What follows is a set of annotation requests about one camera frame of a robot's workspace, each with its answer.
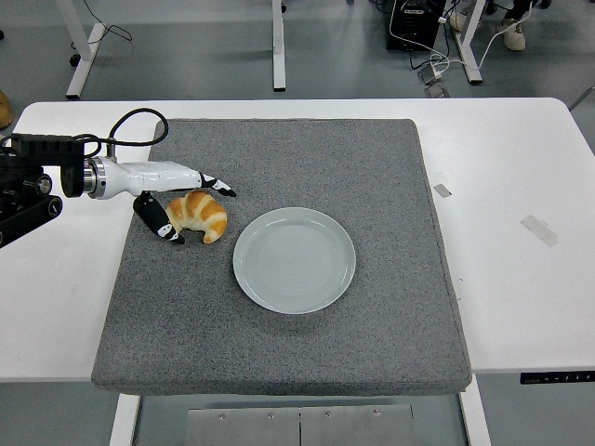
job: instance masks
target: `black box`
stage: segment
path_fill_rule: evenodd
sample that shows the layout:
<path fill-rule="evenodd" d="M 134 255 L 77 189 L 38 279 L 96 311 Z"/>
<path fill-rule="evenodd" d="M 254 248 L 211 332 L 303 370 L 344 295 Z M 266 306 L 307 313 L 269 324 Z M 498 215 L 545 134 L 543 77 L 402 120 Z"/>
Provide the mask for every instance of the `black box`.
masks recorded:
<path fill-rule="evenodd" d="M 446 0 L 390 0 L 384 9 L 387 49 L 429 51 L 428 48 L 433 48 L 445 4 Z"/>

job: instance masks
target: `metal plate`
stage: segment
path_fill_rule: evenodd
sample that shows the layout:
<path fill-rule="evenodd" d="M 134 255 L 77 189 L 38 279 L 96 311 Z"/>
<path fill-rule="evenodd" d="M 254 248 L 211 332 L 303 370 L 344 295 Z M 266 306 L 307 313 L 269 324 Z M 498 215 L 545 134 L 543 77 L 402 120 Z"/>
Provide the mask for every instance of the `metal plate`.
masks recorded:
<path fill-rule="evenodd" d="M 303 407 L 301 446 L 415 446 L 411 406 Z"/>
<path fill-rule="evenodd" d="M 185 446 L 299 446 L 299 408 L 188 411 Z"/>
<path fill-rule="evenodd" d="M 185 446 L 415 446 L 411 406 L 188 411 Z"/>

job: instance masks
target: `person's foot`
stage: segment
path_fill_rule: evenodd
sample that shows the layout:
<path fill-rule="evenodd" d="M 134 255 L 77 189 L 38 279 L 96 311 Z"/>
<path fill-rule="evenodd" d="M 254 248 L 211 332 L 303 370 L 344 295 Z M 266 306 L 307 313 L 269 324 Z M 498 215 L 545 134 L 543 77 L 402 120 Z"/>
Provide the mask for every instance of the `person's foot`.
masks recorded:
<path fill-rule="evenodd" d="M 455 11 L 450 16 L 450 19 L 448 20 L 450 22 L 451 28 L 453 30 L 459 31 L 461 33 L 463 31 L 463 28 L 465 27 L 465 22 L 467 21 L 468 14 L 469 14 L 468 7 L 466 7 L 465 9 L 463 9 L 460 12 Z M 477 24 L 477 27 L 479 28 L 481 24 L 482 24 L 482 21 L 480 20 L 480 22 Z"/>
<path fill-rule="evenodd" d="M 504 45 L 512 51 L 523 51 L 525 48 L 524 34 L 522 27 L 516 19 L 503 19 L 496 26 L 496 32 L 504 31 Z"/>

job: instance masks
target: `shoe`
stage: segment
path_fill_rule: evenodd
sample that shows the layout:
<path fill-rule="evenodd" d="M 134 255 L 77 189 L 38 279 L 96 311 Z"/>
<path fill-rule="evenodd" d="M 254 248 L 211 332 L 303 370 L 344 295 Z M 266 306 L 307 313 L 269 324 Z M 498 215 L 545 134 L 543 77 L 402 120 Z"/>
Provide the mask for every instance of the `shoe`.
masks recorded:
<path fill-rule="evenodd" d="M 453 14 L 451 14 L 450 19 L 448 20 L 451 28 L 455 31 L 462 33 L 463 28 L 465 28 L 465 22 L 467 21 L 468 14 L 469 14 L 468 7 L 463 9 L 461 12 L 454 12 Z M 477 24 L 477 27 L 479 28 L 481 24 L 482 24 L 482 21 L 480 20 L 480 22 Z"/>
<path fill-rule="evenodd" d="M 11 125 L 13 119 L 15 119 L 15 114 L 10 108 L 7 95 L 0 90 L 0 129 Z"/>
<path fill-rule="evenodd" d="M 524 34 L 522 33 L 521 24 L 518 23 L 516 19 L 503 19 L 501 22 L 498 23 L 496 26 L 496 33 L 501 33 L 502 31 L 506 30 L 508 27 L 510 28 L 506 31 L 504 35 L 504 45 L 511 51 L 523 51 L 525 47 L 525 40 Z"/>

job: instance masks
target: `croissant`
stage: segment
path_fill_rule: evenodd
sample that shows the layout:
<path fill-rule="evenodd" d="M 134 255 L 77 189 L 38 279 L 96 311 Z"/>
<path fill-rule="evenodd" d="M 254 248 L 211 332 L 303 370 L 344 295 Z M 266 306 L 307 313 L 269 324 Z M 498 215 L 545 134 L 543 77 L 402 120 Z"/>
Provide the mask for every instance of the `croissant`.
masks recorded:
<path fill-rule="evenodd" d="M 177 233 L 182 229 L 203 230 L 204 243 L 217 240 L 227 227 L 223 206 L 200 190 L 192 190 L 184 197 L 172 200 L 165 212 Z"/>

